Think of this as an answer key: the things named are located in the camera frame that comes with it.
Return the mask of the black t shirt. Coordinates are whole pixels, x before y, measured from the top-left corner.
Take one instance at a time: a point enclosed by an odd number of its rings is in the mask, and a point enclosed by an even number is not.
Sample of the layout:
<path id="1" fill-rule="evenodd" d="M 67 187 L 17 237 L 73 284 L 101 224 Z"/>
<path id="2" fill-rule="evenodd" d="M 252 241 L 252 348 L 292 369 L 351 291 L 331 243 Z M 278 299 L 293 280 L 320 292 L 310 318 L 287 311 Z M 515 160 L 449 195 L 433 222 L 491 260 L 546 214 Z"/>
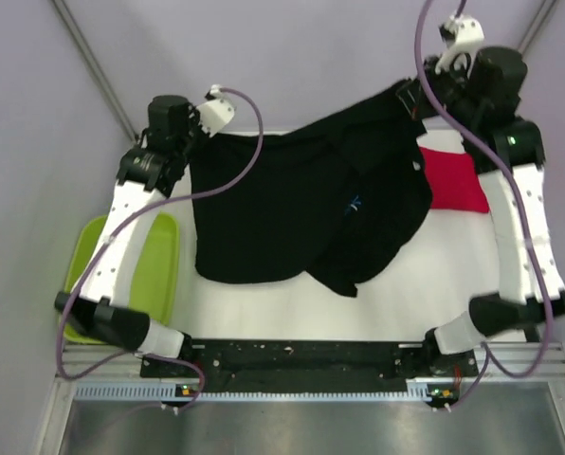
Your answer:
<path id="1" fill-rule="evenodd" d="M 198 274 L 256 284 L 307 273 L 353 298 L 381 273 L 432 201 L 394 87 L 287 134 L 211 139 L 190 166 L 192 189 L 210 193 L 192 205 Z"/>

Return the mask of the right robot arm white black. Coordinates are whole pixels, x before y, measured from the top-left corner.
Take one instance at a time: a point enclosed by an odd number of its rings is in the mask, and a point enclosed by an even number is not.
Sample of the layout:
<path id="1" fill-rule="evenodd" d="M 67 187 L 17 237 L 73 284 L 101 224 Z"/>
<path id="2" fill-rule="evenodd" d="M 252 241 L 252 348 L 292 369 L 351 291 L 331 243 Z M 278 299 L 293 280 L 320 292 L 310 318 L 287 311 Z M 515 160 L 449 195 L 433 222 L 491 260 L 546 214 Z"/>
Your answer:
<path id="1" fill-rule="evenodd" d="M 487 46 L 442 58 L 414 58 L 417 76 L 397 96 L 418 119 L 442 117 L 462 137 L 496 236 L 499 288 L 471 298 L 454 320 L 429 330 L 424 368 L 441 375 L 456 354 L 513 330 L 565 317 L 565 283 L 556 268 L 544 207 L 545 153 L 537 125 L 518 115 L 527 75 L 520 53 Z"/>

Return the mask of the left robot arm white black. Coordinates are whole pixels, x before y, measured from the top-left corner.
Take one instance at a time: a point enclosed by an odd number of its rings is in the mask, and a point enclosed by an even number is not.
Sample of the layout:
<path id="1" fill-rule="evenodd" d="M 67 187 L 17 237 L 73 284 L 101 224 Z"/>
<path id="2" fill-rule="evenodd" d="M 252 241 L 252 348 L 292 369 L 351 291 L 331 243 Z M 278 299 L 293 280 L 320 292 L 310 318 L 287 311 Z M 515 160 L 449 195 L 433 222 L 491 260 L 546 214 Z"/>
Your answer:
<path id="1" fill-rule="evenodd" d="M 182 333 L 130 306 L 132 281 L 157 211 L 184 172 L 199 138 L 199 113 L 186 98 L 161 95 L 148 106 L 140 142 L 120 160 L 114 196 L 100 239 L 74 290 L 55 307 L 82 337 L 128 352 L 157 355 L 173 375 L 193 367 Z"/>

